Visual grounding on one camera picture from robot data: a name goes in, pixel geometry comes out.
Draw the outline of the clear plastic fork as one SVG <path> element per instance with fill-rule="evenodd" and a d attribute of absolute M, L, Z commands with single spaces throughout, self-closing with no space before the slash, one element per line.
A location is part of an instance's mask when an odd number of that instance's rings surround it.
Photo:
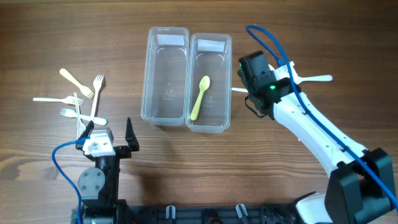
<path fill-rule="evenodd" d="M 76 112 L 76 118 L 77 118 L 77 132 L 76 132 L 76 138 L 79 139 L 79 137 L 83 134 L 83 132 L 86 129 L 86 126 L 83 124 L 83 121 L 80 118 L 80 106 L 75 105 L 75 112 Z"/>

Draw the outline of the yellow plastic spoon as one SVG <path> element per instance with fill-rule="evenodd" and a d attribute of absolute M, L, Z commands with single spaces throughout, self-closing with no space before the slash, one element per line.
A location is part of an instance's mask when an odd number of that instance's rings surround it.
<path fill-rule="evenodd" d="M 200 91 L 199 91 L 199 94 L 197 96 L 197 100 L 196 100 L 196 102 L 195 102 L 195 104 L 193 106 L 192 112 L 190 114 L 190 119 L 192 121 L 195 121 L 198 118 L 198 114 L 199 114 L 199 111 L 200 111 L 200 105 L 201 105 L 201 101 L 202 101 L 202 98 L 203 98 L 203 94 L 204 94 L 204 92 L 207 89 L 209 89 L 209 87 L 210 87 L 210 78 L 209 78 L 209 76 L 204 76 L 200 80 L 200 83 L 199 83 Z"/>

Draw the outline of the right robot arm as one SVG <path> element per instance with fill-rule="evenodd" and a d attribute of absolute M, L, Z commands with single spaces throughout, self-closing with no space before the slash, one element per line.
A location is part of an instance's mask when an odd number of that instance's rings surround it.
<path fill-rule="evenodd" d="M 324 168 L 324 194 L 310 193 L 291 206 L 293 223 L 369 223 L 397 208 L 390 156 L 349 138 L 325 118 L 290 78 L 270 68 L 262 51 L 239 59 L 238 75 L 254 103 L 252 112 L 289 129 Z"/>

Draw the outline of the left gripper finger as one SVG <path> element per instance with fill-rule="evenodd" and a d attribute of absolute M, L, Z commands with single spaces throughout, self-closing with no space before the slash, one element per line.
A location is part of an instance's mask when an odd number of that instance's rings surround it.
<path fill-rule="evenodd" d="M 82 139 L 86 139 L 89 137 L 91 130 L 94 128 L 94 122 L 90 121 L 86 127 L 86 129 L 81 134 Z"/>
<path fill-rule="evenodd" d="M 132 127 L 132 121 L 130 117 L 127 118 L 126 122 L 126 133 L 125 133 L 125 140 L 127 142 L 127 145 L 131 151 L 139 151 L 139 143 L 136 138 L 136 135 L 134 133 L 133 127 Z"/>

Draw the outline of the white fork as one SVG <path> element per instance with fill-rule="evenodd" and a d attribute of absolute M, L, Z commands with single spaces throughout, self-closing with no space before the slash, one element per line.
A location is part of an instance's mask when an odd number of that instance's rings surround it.
<path fill-rule="evenodd" d="M 90 118 L 92 121 L 95 118 L 96 109 L 97 109 L 97 105 L 98 105 L 98 98 L 99 98 L 99 94 L 100 94 L 100 90 L 102 88 L 103 82 L 104 82 L 104 75 L 97 75 L 95 80 L 93 81 L 95 95 L 93 98 L 93 104 L 92 104 L 91 113 L 90 113 Z"/>

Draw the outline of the white spoon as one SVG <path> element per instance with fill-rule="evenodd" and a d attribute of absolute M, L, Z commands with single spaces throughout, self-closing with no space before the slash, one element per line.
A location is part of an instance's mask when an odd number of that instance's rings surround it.
<path fill-rule="evenodd" d="M 331 75 L 318 75 L 312 77 L 296 77 L 294 78 L 294 82 L 299 85 L 302 82 L 330 82 L 333 80 Z"/>
<path fill-rule="evenodd" d="M 236 88 L 236 87 L 232 87 L 231 90 L 233 91 L 238 91 L 238 92 L 243 92 L 243 93 L 248 93 L 248 90 L 245 88 Z"/>

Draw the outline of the white fork pointing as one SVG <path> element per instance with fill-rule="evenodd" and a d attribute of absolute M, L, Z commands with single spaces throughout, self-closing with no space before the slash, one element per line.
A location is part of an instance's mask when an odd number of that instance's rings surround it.
<path fill-rule="evenodd" d="M 82 106 L 83 105 L 83 100 L 79 99 L 74 96 L 68 96 L 66 98 L 33 98 L 33 101 L 41 101 L 41 102 L 60 102 L 60 103 L 65 103 L 68 105 L 77 105 L 77 106 Z"/>

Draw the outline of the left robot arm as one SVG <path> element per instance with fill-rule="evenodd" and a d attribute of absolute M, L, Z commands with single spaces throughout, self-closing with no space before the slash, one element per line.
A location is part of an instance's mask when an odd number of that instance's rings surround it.
<path fill-rule="evenodd" d="M 90 208 L 111 208 L 118 201 L 120 160 L 129 159 L 139 150 L 139 143 L 133 131 L 131 119 L 127 119 L 125 146 L 114 146 L 110 128 L 95 129 L 89 122 L 78 138 L 76 149 L 95 163 L 94 168 L 85 170 L 78 179 L 81 200 Z"/>

